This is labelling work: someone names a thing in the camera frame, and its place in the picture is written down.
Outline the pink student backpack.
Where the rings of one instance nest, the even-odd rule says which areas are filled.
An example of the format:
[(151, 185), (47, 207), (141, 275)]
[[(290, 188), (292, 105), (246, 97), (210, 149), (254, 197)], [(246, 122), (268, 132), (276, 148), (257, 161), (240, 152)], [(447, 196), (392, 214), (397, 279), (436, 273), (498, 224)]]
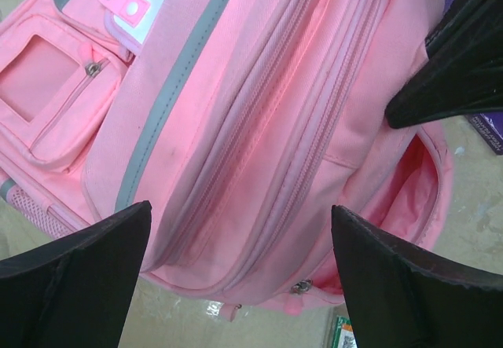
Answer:
[(1, 194), (60, 238), (147, 200), (144, 277), (296, 315), (343, 303), (331, 208), (429, 250), (441, 123), (384, 110), (444, 0), (23, 0), (1, 23)]

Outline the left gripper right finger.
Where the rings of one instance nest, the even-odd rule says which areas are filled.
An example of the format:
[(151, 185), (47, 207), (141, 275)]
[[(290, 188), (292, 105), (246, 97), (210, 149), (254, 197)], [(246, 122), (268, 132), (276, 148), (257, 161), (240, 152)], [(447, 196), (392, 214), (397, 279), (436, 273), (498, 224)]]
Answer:
[(332, 242), (359, 347), (500, 347), (502, 276), (427, 251), (343, 206)]

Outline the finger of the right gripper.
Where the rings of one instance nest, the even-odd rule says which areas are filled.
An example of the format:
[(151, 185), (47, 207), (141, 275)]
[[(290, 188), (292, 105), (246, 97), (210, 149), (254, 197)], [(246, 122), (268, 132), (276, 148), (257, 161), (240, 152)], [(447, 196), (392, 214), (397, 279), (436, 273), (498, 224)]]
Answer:
[(502, 110), (502, 0), (453, 0), (425, 44), (428, 62), (385, 109), (390, 127)]

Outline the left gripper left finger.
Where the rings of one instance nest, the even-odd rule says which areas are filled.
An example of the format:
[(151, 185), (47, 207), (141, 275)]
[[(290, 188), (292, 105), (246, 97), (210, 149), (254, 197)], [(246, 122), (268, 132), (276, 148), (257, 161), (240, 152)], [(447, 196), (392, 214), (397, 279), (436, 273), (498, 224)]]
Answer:
[(136, 203), (1, 261), (3, 347), (117, 347), (152, 221)]

